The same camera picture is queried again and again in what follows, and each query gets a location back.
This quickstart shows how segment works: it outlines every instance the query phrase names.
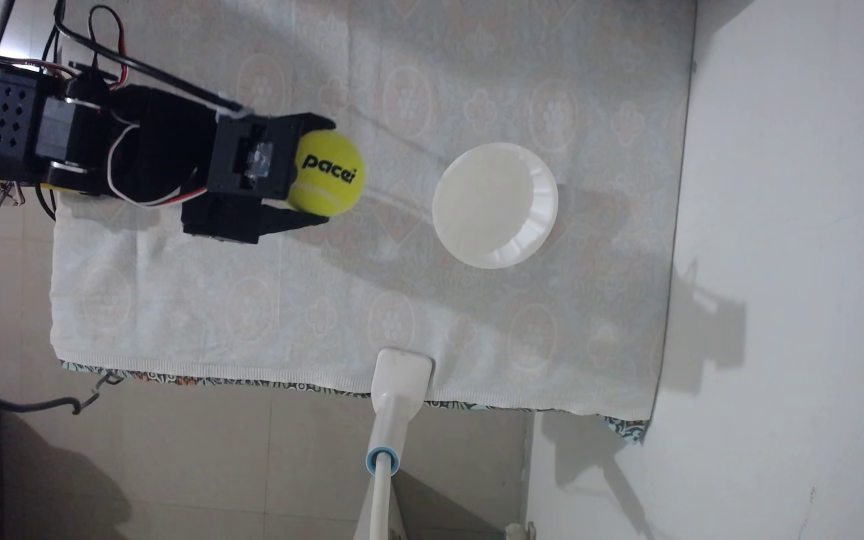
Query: robotic arm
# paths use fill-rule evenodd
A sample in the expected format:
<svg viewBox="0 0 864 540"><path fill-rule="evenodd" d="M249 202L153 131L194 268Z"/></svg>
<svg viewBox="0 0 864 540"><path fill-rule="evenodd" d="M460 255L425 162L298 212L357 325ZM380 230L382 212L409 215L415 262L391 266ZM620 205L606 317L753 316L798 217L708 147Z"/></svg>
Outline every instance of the robotic arm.
<svg viewBox="0 0 864 540"><path fill-rule="evenodd" d="M116 85L116 77L94 64L0 56L0 205L22 187L113 196L145 207L182 205L187 234L245 243L329 221L262 200L288 197L300 138L334 130L334 122L308 112L245 113L241 104L68 30L64 12L65 0L58 0L56 33L213 107L149 86Z"/></svg>

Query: tiled floor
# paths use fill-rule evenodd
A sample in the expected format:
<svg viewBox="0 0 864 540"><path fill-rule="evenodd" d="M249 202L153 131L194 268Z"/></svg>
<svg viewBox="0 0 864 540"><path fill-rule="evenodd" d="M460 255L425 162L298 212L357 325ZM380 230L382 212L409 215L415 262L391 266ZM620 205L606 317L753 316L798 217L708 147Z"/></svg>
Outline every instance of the tiled floor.
<svg viewBox="0 0 864 540"><path fill-rule="evenodd" d="M42 43L42 13L49 0L18 2L6 44ZM3 398L86 397L95 383L61 369L49 344L51 238L37 204L0 209ZM136 380L80 416L9 416L7 537L352 538L372 417L364 399ZM414 538L497 539L519 520L525 423L520 412L419 412L397 484Z"/></svg>

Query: white towel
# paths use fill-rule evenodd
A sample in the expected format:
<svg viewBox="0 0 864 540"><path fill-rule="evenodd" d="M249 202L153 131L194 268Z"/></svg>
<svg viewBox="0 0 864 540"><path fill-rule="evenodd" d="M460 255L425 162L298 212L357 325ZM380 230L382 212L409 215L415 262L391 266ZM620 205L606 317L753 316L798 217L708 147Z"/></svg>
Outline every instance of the white towel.
<svg viewBox="0 0 864 540"><path fill-rule="evenodd" d="M436 361L430 400L649 418L694 6L565 4L118 5L146 40L130 52L261 113L335 118L368 189L257 246L184 234L178 208L61 197L57 355L368 392L393 346ZM449 162L493 141L543 157L561 208L536 255L487 271L448 254L430 208Z"/></svg>

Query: black power cord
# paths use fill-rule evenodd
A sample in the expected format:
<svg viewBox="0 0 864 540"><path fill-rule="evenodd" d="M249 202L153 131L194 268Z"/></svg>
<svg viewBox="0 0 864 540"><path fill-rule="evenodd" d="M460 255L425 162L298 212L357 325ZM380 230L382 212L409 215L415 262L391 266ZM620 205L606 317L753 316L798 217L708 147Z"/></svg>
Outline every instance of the black power cord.
<svg viewBox="0 0 864 540"><path fill-rule="evenodd" d="M233 113L238 113L244 109L242 104L220 97L215 93L189 82L188 80L180 79L179 77L162 71L162 69L145 63L142 60L120 54L75 30L71 30L64 22L64 19L66 18L66 0L55 0L53 15L54 27L56 30L58 30L63 36L66 36L69 40L72 40L79 45L83 45L85 48L97 55L104 56L109 60L128 66L139 73L145 73L152 79L162 81L162 83L174 87L177 90L195 96L204 102L232 111Z"/></svg>
<svg viewBox="0 0 864 540"><path fill-rule="evenodd" d="M75 398L58 398L42 401L39 403L19 404L5 399L0 399L0 410L7 412L39 412L54 409L56 407L72 406L72 414L82 412L82 402Z"/></svg>
<svg viewBox="0 0 864 540"><path fill-rule="evenodd" d="M95 383L95 387L92 388L92 395L86 399L85 401L79 401L75 398L58 398L58 399L49 399L47 401L42 401L38 403L13 403L11 401L6 401L6 399L0 398L0 410L6 412L39 412L39 411L48 411L50 409L55 409L56 407L70 406L72 408L72 414L79 414L86 407L92 405L95 400L99 399L99 388L102 385L118 385L122 383L124 378L121 376L114 374L112 372L107 372L102 375L102 378L99 379L98 382Z"/></svg>
<svg viewBox="0 0 864 540"><path fill-rule="evenodd" d="M52 218L52 221L55 221L56 213L52 208L49 207L49 204L45 202L45 196L42 194L41 183L37 183L35 185L35 198L38 199L38 203L40 206L42 206L42 210L45 211L45 214Z"/></svg>

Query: blue ring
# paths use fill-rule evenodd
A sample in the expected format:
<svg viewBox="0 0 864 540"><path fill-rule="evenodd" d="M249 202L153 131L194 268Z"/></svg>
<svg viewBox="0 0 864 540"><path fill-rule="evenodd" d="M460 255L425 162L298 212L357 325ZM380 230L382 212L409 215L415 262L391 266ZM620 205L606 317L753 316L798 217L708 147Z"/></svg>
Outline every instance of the blue ring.
<svg viewBox="0 0 864 540"><path fill-rule="evenodd" d="M376 475L376 458L378 458L380 452L384 452L391 456L391 473L394 475L399 471L399 455L394 449L387 446L377 446L368 451L368 455L366 455L366 469L368 469L368 472L373 476Z"/></svg>

